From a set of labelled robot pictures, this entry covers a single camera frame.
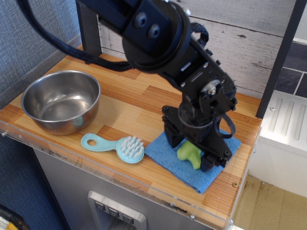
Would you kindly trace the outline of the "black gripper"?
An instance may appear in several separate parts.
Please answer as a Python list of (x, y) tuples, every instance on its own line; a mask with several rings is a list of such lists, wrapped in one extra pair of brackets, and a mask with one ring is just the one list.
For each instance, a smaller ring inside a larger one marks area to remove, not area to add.
[(209, 122), (193, 124), (179, 108), (164, 106), (162, 112), (165, 135), (172, 148), (186, 139), (204, 152), (201, 171), (208, 172), (215, 166), (225, 167), (230, 162), (233, 154), (225, 139), (232, 138), (233, 133), (223, 134), (219, 129), (220, 122), (224, 119), (230, 131), (233, 131), (233, 122), (227, 114), (219, 115)]

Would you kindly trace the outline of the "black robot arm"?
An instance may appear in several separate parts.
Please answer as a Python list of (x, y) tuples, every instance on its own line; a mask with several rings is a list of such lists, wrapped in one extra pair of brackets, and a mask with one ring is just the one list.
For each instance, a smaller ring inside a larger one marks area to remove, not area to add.
[(165, 134), (171, 147), (186, 139), (204, 152), (201, 170), (226, 166), (232, 152), (225, 143), (231, 135), (219, 130), (221, 120), (236, 129), (227, 112), (236, 108), (233, 80), (204, 49), (206, 33), (196, 40), (183, 9), (165, 0), (83, 0), (81, 4), (100, 23), (122, 37), (128, 63), (156, 73), (182, 92), (178, 108), (164, 106)]

